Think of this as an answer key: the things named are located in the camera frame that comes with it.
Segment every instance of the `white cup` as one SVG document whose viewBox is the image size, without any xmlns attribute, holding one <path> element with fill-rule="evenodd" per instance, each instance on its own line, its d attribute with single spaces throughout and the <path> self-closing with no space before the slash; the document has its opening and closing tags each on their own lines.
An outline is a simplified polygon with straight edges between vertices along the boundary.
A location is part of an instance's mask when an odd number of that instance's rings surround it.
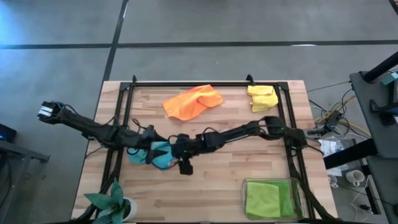
<svg viewBox="0 0 398 224">
<path fill-rule="evenodd" d="M 346 179 L 355 187 L 359 187 L 359 183 L 365 180 L 365 175 L 359 170 L 353 170 L 346 174 Z"/>
<path fill-rule="evenodd" d="M 333 187 L 334 189 L 338 188 L 337 177 L 335 175 L 328 174 L 328 179 L 330 187 Z"/>
</svg>

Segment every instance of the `butcher block tabletop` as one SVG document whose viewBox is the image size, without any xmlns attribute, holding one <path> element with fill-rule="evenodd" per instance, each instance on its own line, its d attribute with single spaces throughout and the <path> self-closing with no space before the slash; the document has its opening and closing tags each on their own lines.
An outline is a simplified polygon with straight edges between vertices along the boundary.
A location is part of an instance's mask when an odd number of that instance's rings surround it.
<svg viewBox="0 0 398 224">
<path fill-rule="evenodd" d="M 287 82 L 297 127 L 312 129 L 313 117 L 304 82 L 301 80 Z M 95 116 L 96 122 L 105 123 L 113 117 L 119 84 L 120 82 L 114 81 L 104 82 Z M 252 113 L 249 105 L 251 97 L 246 93 L 247 87 L 216 86 L 215 89 L 224 99 L 223 104 L 207 109 L 190 121 L 168 118 L 162 102 L 190 88 L 134 87 L 129 127 L 137 130 L 137 126 L 131 120 L 136 118 L 142 126 L 153 124 L 156 131 L 165 138 L 178 133 L 189 134 L 194 138 L 207 127 L 225 131 L 263 116 L 279 115 L 276 106 L 267 111 Z M 121 119 L 123 119 L 126 98 L 127 96 L 123 98 Z M 285 101 L 282 100 L 280 103 L 283 104 L 288 118 Z M 315 142 L 309 144 L 319 147 Z M 87 153 L 99 147 L 98 142 L 92 141 L 88 145 Z M 312 192 L 326 210 L 337 217 L 322 155 L 310 148 L 302 152 Z M 105 159 L 106 149 L 102 149 L 85 160 L 72 218 L 80 216 L 90 204 L 84 194 L 99 192 Z M 137 214 L 130 221 L 251 222 L 243 210 L 242 181 L 246 178 L 289 177 L 283 140 L 266 141 L 251 136 L 226 144 L 214 153 L 196 156 L 191 159 L 191 163 L 193 175 L 181 175 L 178 166 L 161 171 L 146 164 L 132 164 L 124 151 L 119 183 L 124 196 L 137 202 Z"/>
</svg>

